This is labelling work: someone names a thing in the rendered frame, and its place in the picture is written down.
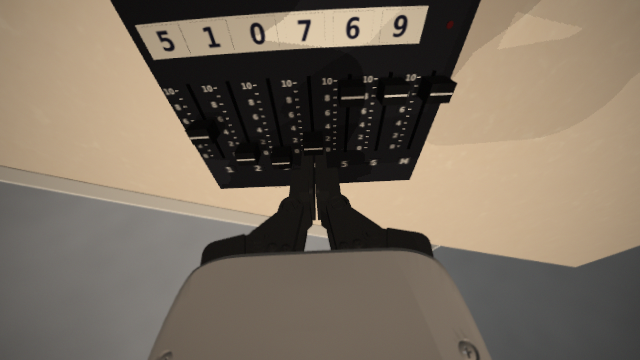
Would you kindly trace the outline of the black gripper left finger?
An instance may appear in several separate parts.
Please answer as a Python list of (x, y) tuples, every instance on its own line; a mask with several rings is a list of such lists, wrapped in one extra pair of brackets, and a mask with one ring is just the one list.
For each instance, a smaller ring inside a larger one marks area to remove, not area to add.
[(304, 156), (302, 150), (301, 168), (292, 169), (289, 197), (281, 201), (278, 211), (249, 235), (207, 245), (201, 264), (230, 255), (304, 251), (313, 220), (316, 220), (314, 160), (313, 155)]

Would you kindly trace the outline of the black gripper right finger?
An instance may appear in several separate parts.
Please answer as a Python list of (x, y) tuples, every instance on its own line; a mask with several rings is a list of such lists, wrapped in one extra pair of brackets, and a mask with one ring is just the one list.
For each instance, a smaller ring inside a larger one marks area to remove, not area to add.
[(430, 240), (422, 233), (378, 224), (353, 209), (341, 194), (337, 167), (327, 167), (324, 155), (315, 155), (315, 181), (318, 220), (327, 229), (331, 250), (366, 248), (406, 248), (433, 257)]

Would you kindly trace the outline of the black lighting desk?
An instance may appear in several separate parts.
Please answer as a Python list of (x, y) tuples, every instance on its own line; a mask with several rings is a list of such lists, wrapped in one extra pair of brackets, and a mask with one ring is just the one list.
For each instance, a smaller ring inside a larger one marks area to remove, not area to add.
[(230, 189), (410, 180), (481, 0), (110, 1)]

